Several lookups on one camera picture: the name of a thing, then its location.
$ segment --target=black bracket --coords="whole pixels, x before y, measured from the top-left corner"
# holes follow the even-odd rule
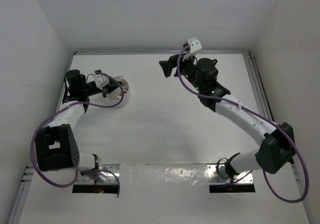
[[[59,170],[77,167],[79,149],[69,124],[59,127],[43,127],[35,139],[38,166],[41,171]]]
[[[280,127],[295,142],[293,128],[288,123],[283,123]],[[274,130],[271,134],[265,134],[265,139],[255,156],[263,170],[275,174],[294,155],[295,151],[289,141],[281,132]]]

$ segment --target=white wall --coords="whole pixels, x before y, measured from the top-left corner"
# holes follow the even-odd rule
[[[36,0],[0,0],[0,223],[7,223],[32,134],[52,113],[70,57]]]
[[[319,8],[320,0],[278,0],[254,54],[275,120],[292,124],[306,160],[310,192],[305,206],[311,223],[320,220]]]
[[[70,51],[251,49],[276,0],[37,0]]]

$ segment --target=robotic arm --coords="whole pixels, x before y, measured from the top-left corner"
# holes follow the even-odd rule
[[[121,95],[115,82],[108,77],[93,74],[92,82],[86,82],[86,77],[79,70],[70,70],[65,74],[65,90],[62,103],[69,107],[65,112],[58,114],[50,123],[41,128],[35,139],[38,167],[41,171],[76,168],[79,171],[98,170],[98,156],[79,152],[73,129],[78,119],[87,112],[90,96],[102,94],[108,104],[113,104]],[[129,90],[128,83],[122,77],[114,78],[122,85],[124,94]]]
[[[288,140],[270,123],[254,116],[241,109],[244,105],[233,96],[228,89],[217,82],[218,70],[216,68],[217,60],[201,58],[195,62],[195,55],[201,50],[201,44],[196,39],[188,40],[190,49],[183,54],[180,60],[180,72],[189,83],[205,96],[214,96],[225,98],[237,103],[234,106],[229,102],[217,99],[209,99],[199,96],[200,102],[232,122],[247,132],[258,144],[259,148],[247,153],[236,153],[230,157],[224,166],[219,167],[219,173],[222,177],[239,175],[249,170],[263,169],[268,173],[275,174],[286,162],[288,162],[295,152],[290,146]],[[172,70],[177,67],[178,55],[171,56],[168,61],[160,61],[165,77],[170,77]],[[294,132],[292,127],[283,123],[280,127],[294,141]]]

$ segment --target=metal frame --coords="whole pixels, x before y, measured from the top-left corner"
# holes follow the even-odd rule
[[[76,51],[74,53],[74,55],[71,57],[70,63],[69,63],[69,67],[68,67],[68,71],[70,70],[72,61],[73,61],[73,57],[75,55],[119,55],[119,54],[176,54],[179,53],[180,50],[137,50],[137,51],[99,51],[99,50],[93,50],[93,51]],[[242,54],[243,58],[244,58],[244,62],[248,71],[248,75],[249,75],[249,79],[251,82],[251,86],[253,89],[253,93],[254,93],[254,98],[255,101],[257,103],[258,106],[258,110],[260,112],[261,115],[269,118],[270,120],[272,120],[272,115],[268,106],[268,102],[266,99],[266,96],[264,94],[264,89],[262,87],[262,83],[256,68],[256,65],[253,62],[252,56],[248,51],[245,50],[202,50],[201,52],[199,52],[200,54]],[[63,97],[63,93],[64,93],[64,87],[62,88],[60,97],[59,97],[59,102],[57,104],[57,109],[56,111],[58,111],[62,97]],[[27,165],[27,169],[32,170],[32,174],[33,174],[33,166],[32,165]],[[27,198],[27,194],[28,194],[28,190],[31,184],[31,179],[32,179],[32,174],[27,174],[23,176],[22,182],[21,182],[21,186],[20,186],[20,190],[18,192],[17,198],[15,200],[14,203],[14,207],[12,209],[11,212],[11,216],[9,219],[9,224],[17,224],[19,222],[22,210],[23,210],[23,206],[25,204],[26,198]]]
[[[16,196],[14,206],[11,211],[11,215],[9,218],[8,224],[18,224],[19,219],[22,213],[22,210],[24,208],[24,204],[27,198],[27,194],[31,185],[31,180],[34,175],[34,167],[32,164],[28,164],[25,168],[20,189],[18,191],[18,194]]]
[[[74,55],[121,55],[121,54],[177,54],[181,50],[79,50]],[[247,50],[201,50],[199,54],[243,54],[249,55]]]

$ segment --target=white circular object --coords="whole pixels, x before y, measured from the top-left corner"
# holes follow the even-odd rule
[[[130,89],[128,82],[123,78],[123,76],[114,77],[114,79],[118,82],[122,82],[122,88],[124,92],[123,100],[120,104],[117,105],[117,107],[123,107],[125,106],[130,99]],[[106,95],[106,98],[104,98],[104,101],[107,105],[114,105],[119,102],[121,99],[122,93],[121,89],[118,87],[111,93],[108,93]]]

